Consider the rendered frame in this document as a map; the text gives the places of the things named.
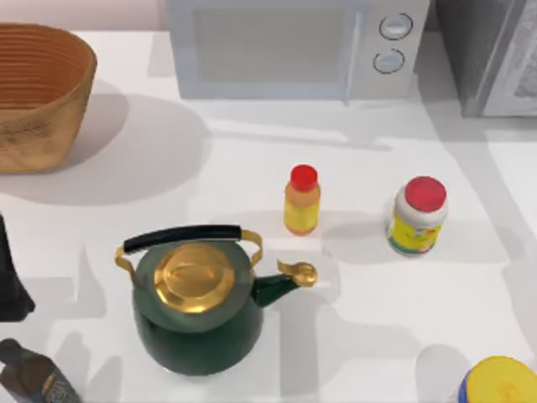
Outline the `small yellow red-capped bottle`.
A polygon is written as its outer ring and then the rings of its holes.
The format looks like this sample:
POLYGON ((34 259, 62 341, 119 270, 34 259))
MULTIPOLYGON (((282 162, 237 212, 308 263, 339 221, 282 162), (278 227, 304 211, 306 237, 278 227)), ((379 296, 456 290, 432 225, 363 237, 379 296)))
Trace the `small yellow red-capped bottle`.
POLYGON ((319 222, 321 187, 316 169, 299 164, 290 172, 284 190, 284 225, 296 235, 307 235, 319 222))

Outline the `white yellow red-lidded jar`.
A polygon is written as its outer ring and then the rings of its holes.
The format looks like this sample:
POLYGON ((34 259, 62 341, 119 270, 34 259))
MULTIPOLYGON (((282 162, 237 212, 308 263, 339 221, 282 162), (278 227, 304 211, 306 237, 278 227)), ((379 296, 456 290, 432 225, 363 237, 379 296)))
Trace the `white yellow red-lidded jar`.
POLYGON ((416 176, 394 198, 387 238, 401 254, 426 254, 435 246, 447 213, 445 186, 434 177, 416 176))

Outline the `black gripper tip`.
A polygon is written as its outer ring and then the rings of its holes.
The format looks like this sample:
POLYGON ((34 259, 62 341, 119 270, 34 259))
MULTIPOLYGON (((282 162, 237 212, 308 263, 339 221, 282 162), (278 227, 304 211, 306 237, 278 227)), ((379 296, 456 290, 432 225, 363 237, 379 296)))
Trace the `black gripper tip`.
POLYGON ((0 322, 21 322, 34 309, 35 303, 13 264, 5 222, 0 213, 0 322))

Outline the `pale microwave oven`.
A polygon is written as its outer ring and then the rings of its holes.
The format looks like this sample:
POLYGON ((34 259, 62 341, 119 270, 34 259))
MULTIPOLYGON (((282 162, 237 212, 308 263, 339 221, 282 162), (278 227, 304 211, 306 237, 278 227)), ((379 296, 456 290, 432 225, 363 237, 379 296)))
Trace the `pale microwave oven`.
POLYGON ((180 95, 403 98, 429 6, 430 0, 165 0, 180 95))

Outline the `yellow-lidded blue can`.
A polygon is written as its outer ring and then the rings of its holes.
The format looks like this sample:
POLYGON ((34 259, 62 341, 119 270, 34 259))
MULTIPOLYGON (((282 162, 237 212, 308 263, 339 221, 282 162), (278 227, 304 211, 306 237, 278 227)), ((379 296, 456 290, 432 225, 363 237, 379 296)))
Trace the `yellow-lidded blue can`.
POLYGON ((485 358, 465 374, 455 403, 537 403, 537 374, 514 358, 485 358))

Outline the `dark glass bottle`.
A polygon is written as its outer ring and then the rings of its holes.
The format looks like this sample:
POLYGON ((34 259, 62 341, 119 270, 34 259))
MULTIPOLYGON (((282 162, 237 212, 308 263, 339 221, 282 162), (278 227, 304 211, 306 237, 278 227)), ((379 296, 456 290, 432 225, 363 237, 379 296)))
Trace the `dark glass bottle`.
POLYGON ((47 356, 22 347, 15 339, 0 341, 0 385, 17 403, 83 403, 59 367, 47 356))

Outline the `brown woven basket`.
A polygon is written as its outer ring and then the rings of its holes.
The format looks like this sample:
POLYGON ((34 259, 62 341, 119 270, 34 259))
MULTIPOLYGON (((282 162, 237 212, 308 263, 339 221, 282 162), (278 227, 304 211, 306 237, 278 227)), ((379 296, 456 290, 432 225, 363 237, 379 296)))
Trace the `brown woven basket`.
POLYGON ((0 174, 61 165, 85 117, 97 68, 67 30, 0 23, 0 174))

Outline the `green and gold kettle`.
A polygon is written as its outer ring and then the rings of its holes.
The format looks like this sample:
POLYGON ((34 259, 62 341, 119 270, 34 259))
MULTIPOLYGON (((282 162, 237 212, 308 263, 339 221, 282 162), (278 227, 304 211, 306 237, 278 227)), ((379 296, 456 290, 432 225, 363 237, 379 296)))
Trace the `green and gold kettle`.
POLYGON ((231 368, 253 349, 263 310, 318 280, 307 262, 279 261, 275 275, 257 276, 263 239, 231 224, 167 228, 129 238, 115 264, 133 285, 133 314, 148 354, 189 376, 231 368))

